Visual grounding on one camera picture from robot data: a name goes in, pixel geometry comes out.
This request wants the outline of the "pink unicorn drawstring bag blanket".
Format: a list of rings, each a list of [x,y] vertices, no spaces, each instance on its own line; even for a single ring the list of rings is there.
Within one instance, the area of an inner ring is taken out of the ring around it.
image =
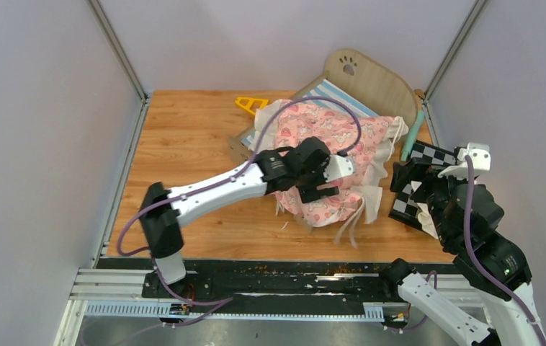
[[[334,241],[348,236],[356,247],[359,222],[370,224],[377,219],[383,194],[380,183],[388,175],[385,163],[409,130],[403,118],[359,116],[354,120],[348,112],[322,102],[292,105],[288,99],[278,99],[256,111],[254,130],[249,147],[258,151],[296,148],[310,137],[325,144],[332,170],[325,175],[332,181],[323,187],[336,187],[338,193],[307,203],[293,187],[275,193],[277,211],[293,214],[308,229],[336,223]]]

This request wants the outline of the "wooden striped pet bed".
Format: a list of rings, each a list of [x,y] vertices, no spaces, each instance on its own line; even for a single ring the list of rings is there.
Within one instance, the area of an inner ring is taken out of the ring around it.
[[[290,99],[305,97],[324,80],[340,88],[377,115],[401,116],[409,130],[418,111],[422,110],[420,96],[405,79],[364,53],[351,48],[332,52],[327,57],[320,76],[299,89]]]

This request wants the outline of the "orange duck print pillow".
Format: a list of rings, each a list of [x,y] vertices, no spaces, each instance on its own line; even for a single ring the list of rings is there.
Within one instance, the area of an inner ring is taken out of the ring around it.
[[[417,189],[420,186],[421,186],[421,182],[415,182],[415,181],[411,182],[411,190],[412,190],[411,199],[412,199],[413,202],[415,202],[415,204],[417,205],[417,208],[418,208],[416,218],[417,218],[418,222],[420,223],[421,229],[422,229],[422,231],[424,233],[430,235],[434,239],[439,239],[439,236],[438,236],[437,230],[435,228],[433,219],[432,219],[430,213],[428,212],[427,204],[426,203],[419,203],[417,201],[417,199],[413,196],[415,191],[417,191]]]

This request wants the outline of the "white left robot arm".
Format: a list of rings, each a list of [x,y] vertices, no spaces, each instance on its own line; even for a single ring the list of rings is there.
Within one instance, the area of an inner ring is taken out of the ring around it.
[[[302,203],[331,197],[339,189],[329,183],[355,172],[348,154],[332,154],[323,141],[309,137],[296,147],[263,150],[235,169],[192,185],[166,189],[160,182],[152,184],[138,219],[161,289],[172,298],[187,292],[182,228],[193,221],[227,205],[293,187]]]

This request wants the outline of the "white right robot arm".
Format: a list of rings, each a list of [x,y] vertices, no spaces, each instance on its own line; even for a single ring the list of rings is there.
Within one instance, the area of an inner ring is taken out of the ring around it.
[[[400,298],[421,310],[461,345],[546,345],[527,258],[498,232],[504,210],[475,181],[490,167],[491,156],[478,150],[447,167],[413,158],[394,163],[390,189],[419,184],[413,199],[426,205],[443,251],[476,289],[491,323],[474,320],[403,259],[381,270],[379,291],[389,301]]]

